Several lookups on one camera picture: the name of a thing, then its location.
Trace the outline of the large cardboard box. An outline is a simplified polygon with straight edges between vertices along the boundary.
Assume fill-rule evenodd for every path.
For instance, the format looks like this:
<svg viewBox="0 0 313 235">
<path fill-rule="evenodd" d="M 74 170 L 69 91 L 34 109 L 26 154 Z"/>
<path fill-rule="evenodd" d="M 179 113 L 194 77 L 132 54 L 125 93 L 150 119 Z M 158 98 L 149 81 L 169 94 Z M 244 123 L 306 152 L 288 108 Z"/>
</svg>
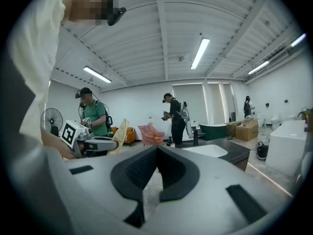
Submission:
<svg viewBox="0 0 313 235">
<path fill-rule="evenodd" d="M 250 141 L 258 136 L 259 124 L 256 119 L 244 120 L 236 127 L 236 139 Z"/>
</svg>

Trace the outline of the black standing fan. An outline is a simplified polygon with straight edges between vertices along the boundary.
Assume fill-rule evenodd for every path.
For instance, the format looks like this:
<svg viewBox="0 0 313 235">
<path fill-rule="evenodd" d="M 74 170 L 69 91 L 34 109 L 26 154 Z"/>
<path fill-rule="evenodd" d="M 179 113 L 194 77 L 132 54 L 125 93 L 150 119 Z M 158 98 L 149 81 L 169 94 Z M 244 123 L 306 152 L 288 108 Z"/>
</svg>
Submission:
<svg viewBox="0 0 313 235">
<path fill-rule="evenodd" d="M 59 137 L 63 127 L 63 117 L 55 108 L 47 108 L 41 115 L 41 126 L 49 133 Z"/>
</svg>

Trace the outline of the orange sofa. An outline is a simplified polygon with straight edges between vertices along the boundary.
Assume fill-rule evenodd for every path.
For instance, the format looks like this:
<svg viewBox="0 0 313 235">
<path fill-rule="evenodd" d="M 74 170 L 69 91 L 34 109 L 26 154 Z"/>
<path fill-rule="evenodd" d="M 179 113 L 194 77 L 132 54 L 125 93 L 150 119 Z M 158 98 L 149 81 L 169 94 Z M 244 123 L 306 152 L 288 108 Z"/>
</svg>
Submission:
<svg viewBox="0 0 313 235">
<path fill-rule="evenodd" d="M 132 127 L 128 127 L 124 144 L 131 145 L 134 141 L 136 141 L 136 131 Z"/>
</svg>

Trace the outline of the black vacuum cleaner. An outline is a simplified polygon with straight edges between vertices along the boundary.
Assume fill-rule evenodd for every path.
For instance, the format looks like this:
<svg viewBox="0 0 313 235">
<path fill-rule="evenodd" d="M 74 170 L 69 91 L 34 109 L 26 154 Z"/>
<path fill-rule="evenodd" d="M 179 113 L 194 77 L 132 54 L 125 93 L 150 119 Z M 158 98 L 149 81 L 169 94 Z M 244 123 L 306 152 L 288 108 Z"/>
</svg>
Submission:
<svg viewBox="0 0 313 235">
<path fill-rule="evenodd" d="M 268 148 L 269 148 L 269 146 L 267 144 L 263 143 L 262 141 L 259 141 L 257 143 L 256 155 L 257 155 L 257 158 L 259 160 L 262 160 L 262 161 L 266 160 L 267 154 L 268 154 Z"/>
</svg>

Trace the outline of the long ceiling light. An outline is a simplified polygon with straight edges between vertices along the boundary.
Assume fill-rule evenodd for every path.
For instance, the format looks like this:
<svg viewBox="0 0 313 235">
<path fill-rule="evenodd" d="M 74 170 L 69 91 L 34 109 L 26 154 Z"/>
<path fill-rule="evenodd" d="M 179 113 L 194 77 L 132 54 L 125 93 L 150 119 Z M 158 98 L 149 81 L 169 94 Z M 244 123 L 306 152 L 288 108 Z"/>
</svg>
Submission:
<svg viewBox="0 0 313 235">
<path fill-rule="evenodd" d="M 257 71 L 263 69 L 264 67 L 266 67 L 269 64 L 269 61 L 265 61 L 264 63 L 258 65 L 257 67 L 255 67 L 254 69 L 252 69 L 251 71 L 248 72 L 248 75 L 252 75 L 254 73 L 256 73 Z"/>
<path fill-rule="evenodd" d="M 100 80 L 106 82 L 106 83 L 111 83 L 111 82 L 112 82 L 110 79 L 108 79 L 107 77 L 101 75 L 100 73 L 98 73 L 98 72 L 95 71 L 94 69 L 91 69 L 91 68 L 88 67 L 88 66 L 85 66 L 85 67 L 83 68 L 83 70 L 86 71 L 86 72 L 88 72 L 89 74 L 91 74 L 91 75 L 97 77 L 98 79 L 100 79 Z"/>
<path fill-rule="evenodd" d="M 195 58 L 192 61 L 192 64 L 190 67 L 191 70 L 195 70 L 198 67 L 198 64 L 200 63 L 209 43 L 210 43 L 210 40 L 208 38 L 202 38 L 199 48 L 197 50 L 197 53 L 195 55 Z"/>
<path fill-rule="evenodd" d="M 298 37 L 297 39 L 295 39 L 292 43 L 291 43 L 291 47 L 295 47 L 297 46 L 300 42 L 302 42 L 304 39 L 306 38 L 306 34 L 302 34 L 300 37 Z"/>
</svg>

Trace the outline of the small cardboard box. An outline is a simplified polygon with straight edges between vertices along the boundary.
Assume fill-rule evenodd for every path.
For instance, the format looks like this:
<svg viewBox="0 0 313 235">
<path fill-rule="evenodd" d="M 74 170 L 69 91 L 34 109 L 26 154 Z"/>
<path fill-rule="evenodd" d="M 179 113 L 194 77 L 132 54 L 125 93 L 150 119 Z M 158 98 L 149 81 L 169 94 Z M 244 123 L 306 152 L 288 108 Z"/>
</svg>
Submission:
<svg viewBox="0 0 313 235">
<path fill-rule="evenodd" d="M 241 125 L 242 121 L 232 121 L 226 123 L 227 126 L 227 137 L 236 136 L 236 127 Z"/>
</svg>

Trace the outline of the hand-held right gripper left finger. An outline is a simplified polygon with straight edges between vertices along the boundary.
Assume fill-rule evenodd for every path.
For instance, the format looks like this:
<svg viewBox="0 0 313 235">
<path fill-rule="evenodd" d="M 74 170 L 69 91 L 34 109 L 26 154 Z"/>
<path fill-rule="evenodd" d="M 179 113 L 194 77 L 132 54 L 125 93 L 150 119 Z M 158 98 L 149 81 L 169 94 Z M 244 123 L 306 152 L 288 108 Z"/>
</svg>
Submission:
<svg viewBox="0 0 313 235">
<path fill-rule="evenodd" d="M 157 147 L 66 162 L 71 215 L 79 235 L 161 235 L 146 220 L 144 189 L 156 170 Z"/>
</svg>

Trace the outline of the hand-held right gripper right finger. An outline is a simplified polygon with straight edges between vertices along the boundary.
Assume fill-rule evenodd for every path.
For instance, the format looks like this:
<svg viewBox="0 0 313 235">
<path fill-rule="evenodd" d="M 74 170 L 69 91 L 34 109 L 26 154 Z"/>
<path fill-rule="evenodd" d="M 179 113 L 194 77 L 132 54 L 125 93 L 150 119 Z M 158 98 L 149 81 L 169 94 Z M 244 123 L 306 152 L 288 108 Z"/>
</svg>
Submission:
<svg viewBox="0 0 313 235">
<path fill-rule="evenodd" d="M 200 178 L 182 199 L 160 203 L 144 224 L 151 235 L 262 235 L 292 198 L 267 179 L 257 179 L 220 158 L 170 148 L 195 163 Z M 240 185 L 265 210 L 252 224 L 227 192 Z"/>
</svg>

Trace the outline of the white toilet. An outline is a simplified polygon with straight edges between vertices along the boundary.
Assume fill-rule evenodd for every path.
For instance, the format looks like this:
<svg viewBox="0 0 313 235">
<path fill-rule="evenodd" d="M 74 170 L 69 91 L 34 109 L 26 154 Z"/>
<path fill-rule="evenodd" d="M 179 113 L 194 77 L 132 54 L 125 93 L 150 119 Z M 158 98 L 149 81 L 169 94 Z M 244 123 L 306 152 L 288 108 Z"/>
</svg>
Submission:
<svg viewBox="0 0 313 235">
<path fill-rule="evenodd" d="M 270 119 L 272 130 L 276 130 L 279 128 L 281 124 L 281 115 L 274 114 L 273 117 Z"/>
</svg>

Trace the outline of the black vanity counter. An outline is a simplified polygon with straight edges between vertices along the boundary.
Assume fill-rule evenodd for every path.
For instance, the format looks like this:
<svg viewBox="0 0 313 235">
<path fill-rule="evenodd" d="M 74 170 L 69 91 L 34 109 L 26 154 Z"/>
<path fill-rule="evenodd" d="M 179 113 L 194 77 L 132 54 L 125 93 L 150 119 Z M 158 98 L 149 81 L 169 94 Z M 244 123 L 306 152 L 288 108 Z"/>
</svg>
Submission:
<svg viewBox="0 0 313 235">
<path fill-rule="evenodd" d="M 242 171 L 246 170 L 249 155 L 250 155 L 250 149 L 246 148 L 244 146 L 241 146 L 239 144 L 236 144 L 234 142 L 231 142 L 227 139 L 216 139 L 211 141 L 206 141 L 199 146 L 203 145 L 209 145 L 209 144 L 215 144 L 219 147 L 223 148 L 228 152 L 227 155 L 219 157 L 219 159 L 228 161 L 241 169 Z M 189 148 L 193 147 L 193 141 L 184 141 L 181 145 L 176 145 L 176 148 Z"/>
</svg>

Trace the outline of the white bathtub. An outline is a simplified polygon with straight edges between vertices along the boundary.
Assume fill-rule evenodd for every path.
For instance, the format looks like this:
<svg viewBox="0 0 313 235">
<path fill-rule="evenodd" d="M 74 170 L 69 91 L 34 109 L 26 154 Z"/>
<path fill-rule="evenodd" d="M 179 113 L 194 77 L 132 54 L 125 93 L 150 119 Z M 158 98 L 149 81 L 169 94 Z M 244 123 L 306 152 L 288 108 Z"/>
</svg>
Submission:
<svg viewBox="0 0 313 235">
<path fill-rule="evenodd" d="M 267 166 L 294 177 L 303 157 L 307 132 L 304 120 L 288 120 L 270 134 Z"/>
</svg>

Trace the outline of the brass bathtub faucet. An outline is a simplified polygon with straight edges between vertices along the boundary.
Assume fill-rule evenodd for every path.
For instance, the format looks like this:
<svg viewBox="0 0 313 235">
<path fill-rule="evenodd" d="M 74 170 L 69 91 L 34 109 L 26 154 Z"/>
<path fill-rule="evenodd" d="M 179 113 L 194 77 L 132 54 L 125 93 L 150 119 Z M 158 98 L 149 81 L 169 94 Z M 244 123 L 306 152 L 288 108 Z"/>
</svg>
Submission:
<svg viewBox="0 0 313 235">
<path fill-rule="evenodd" d="M 305 121 L 309 121 L 309 113 L 310 113 L 310 109 L 305 109 L 305 110 L 302 110 L 301 112 L 298 113 L 298 119 L 299 120 L 305 120 Z"/>
</svg>

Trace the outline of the person's cream t-shirt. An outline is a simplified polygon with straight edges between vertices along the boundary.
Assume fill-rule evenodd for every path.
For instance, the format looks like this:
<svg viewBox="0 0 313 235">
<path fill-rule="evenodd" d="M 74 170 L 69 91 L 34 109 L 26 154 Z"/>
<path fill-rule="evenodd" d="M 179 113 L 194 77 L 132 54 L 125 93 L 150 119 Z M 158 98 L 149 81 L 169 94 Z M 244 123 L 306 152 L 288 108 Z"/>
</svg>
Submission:
<svg viewBox="0 0 313 235">
<path fill-rule="evenodd" d="M 33 0 L 9 37 L 9 55 L 26 86 L 35 94 L 20 133 L 37 141 L 42 140 L 41 114 L 48 100 L 49 81 L 56 62 L 64 11 L 63 0 Z"/>
</svg>

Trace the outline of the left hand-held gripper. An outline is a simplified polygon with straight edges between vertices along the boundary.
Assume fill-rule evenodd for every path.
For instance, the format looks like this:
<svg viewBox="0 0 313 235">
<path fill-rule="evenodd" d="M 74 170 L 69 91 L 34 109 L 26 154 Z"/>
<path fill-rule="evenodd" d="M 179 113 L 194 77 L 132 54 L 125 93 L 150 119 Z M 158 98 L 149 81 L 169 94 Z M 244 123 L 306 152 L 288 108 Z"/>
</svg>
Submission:
<svg viewBox="0 0 313 235">
<path fill-rule="evenodd" d="M 75 158 L 95 157 L 96 151 L 114 150 L 120 146 L 113 138 L 94 137 L 91 128 L 73 120 L 65 122 L 60 138 L 70 148 Z"/>
</svg>

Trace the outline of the dark green bathtub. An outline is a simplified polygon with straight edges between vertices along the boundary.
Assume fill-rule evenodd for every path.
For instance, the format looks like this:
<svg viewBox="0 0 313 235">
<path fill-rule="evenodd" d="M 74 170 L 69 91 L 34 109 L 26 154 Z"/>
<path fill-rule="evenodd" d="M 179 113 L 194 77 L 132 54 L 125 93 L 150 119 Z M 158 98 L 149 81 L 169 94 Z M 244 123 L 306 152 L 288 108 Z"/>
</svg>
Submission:
<svg viewBox="0 0 313 235">
<path fill-rule="evenodd" d="M 200 124 L 200 129 L 203 132 L 203 136 L 207 141 L 224 138 L 227 135 L 226 124 Z"/>
</svg>

